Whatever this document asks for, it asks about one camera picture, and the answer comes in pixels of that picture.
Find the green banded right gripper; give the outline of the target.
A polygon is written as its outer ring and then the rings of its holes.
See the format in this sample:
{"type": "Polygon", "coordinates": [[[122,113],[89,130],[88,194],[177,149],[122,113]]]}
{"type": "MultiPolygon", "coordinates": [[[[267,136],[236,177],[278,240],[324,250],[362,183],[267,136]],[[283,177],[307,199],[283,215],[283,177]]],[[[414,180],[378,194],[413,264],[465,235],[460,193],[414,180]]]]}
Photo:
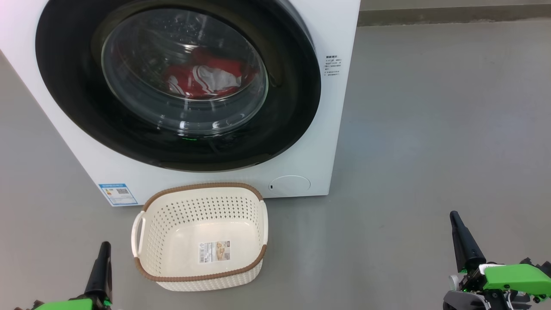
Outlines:
{"type": "Polygon", "coordinates": [[[444,310],[529,310],[550,299],[550,263],[487,263],[478,243],[457,211],[449,213],[459,274],[449,277],[451,290],[444,310]]]}

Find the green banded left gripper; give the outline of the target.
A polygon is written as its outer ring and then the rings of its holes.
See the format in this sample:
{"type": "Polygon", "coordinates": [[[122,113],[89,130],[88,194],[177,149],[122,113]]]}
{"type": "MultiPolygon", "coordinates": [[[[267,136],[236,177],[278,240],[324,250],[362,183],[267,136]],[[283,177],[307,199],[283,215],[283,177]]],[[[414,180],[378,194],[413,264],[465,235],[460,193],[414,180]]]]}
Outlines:
{"type": "Polygon", "coordinates": [[[42,302],[36,300],[27,310],[111,310],[112,266],[111,244],[102,242],[94,261],[84,295],[65,301],[42,302]]]}

